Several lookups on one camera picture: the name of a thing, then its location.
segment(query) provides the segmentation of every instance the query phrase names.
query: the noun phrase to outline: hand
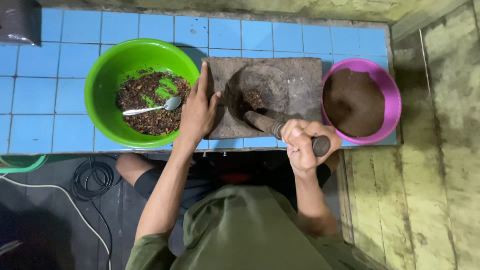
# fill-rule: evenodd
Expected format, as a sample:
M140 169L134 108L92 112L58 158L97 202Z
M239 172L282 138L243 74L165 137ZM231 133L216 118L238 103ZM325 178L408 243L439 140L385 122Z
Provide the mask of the hand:
M216 92L208 105L207 73L208 65L203 62L200 78L193 85L187 102L182 106L180 131L173 143L174 149L182 148L193 153L203 137L212 129L221 92Z
M316 167L342 145L342 138L335 135L335 129L320 122L292 119L282 127L280 133L282 141L288 146L288 158L296 176L315 172ZM318 158L313 153L312 137L322 135L330 139L330 149L325 156Z

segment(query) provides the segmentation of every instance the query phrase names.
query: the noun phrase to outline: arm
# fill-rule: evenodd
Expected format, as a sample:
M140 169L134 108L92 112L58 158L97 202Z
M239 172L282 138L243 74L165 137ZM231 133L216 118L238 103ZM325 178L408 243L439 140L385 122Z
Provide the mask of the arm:
M187 102L182 106L180 132L172 154L153 189L140 217L135 241L144 235L170 233L179 211L180 197L187 179L193 151L212 129L220 93L206 97L207 65L204 62L200 78L193 85Z
M338 233L336 219L324 201L318 184L316 167L322 164L342 144L333 127L319 122L290 120L281 130L282 139L288 144L287 154L295 174L300 227L312 236L328 236ZM330 150L315 157L311 137L325 135L330 139Z

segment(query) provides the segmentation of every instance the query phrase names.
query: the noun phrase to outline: plastic bowl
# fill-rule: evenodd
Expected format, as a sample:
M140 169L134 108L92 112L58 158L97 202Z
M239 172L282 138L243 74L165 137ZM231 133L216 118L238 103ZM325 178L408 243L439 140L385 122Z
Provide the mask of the plastic bowl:
M183 51L156 39L133 39L104 52L94 63L85 83L85 106L95 127L107 138L133 148L155 148L171 143L178 131L166 135L143 135L122 119L115 105L120 85L127 75L138 78L140 69L182 76L191 85L200 76L197 66Z
M352 71L368 72L370 77L378 84L383 95L385 96L385 113L384 123L382 127L373 135L367 137L352 138L339 130L335 129L335 133L343 139L359 145L372 144L385 139L396 128L398 121L400 121L400 114L402 112L402 100L400 98L400 91L396 86L395 80L390 74L377 63L362 58L344 59L332 66L322 79L322 84L325 85L328 77L336 71L348 68ZM328 116L325 113L325 108L322 99L322 113L324 115L325 123L332 125Z

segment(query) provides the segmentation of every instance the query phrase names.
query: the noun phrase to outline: man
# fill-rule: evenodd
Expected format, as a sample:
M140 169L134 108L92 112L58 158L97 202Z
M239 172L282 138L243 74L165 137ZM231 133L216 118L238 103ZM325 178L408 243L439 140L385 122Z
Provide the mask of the man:
M292 178L284 172L266 181L273 189L266 185L222 186L189 173L193 151L211 130L220 98L216 93L208 104L206 88L207 65L203 63L200 78L182 107L180 133L163 168L135 154L124 154L117 162L120 174L148 199L126 268L366 269L355 250L338 235L336 219L324 202L317 179L319 168L328 170L328 177L336 167L335 162L330 162L330 169L321 165L342 142L332 127L304 120L285 124L281 134L288 145ZM326 156L317 158L311 137L320 135L330 139L331 148ZM281 185L275 188L287 182L294 183L295 202L288 201L284 196L288 191L282 192ZM198 188L200 192L186 195ZM168 249L168 237L179 209L185 251L176 258Z

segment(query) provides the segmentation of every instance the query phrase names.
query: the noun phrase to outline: wooden pestle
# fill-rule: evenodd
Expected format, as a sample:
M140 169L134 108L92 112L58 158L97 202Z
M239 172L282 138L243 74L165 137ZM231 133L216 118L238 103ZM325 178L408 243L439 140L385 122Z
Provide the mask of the wooden pestle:
M280 130L285 125L285 123L276 121L270 117L261 115L252 110L246 112L243 115L243 119L244 121L255 126L256 128L272 134L278 140L282 139ZM315 156L323 157L328 153L328 150L330 150L330 139L328 139L328 137L324 135L314 137L312 138L312 148Z

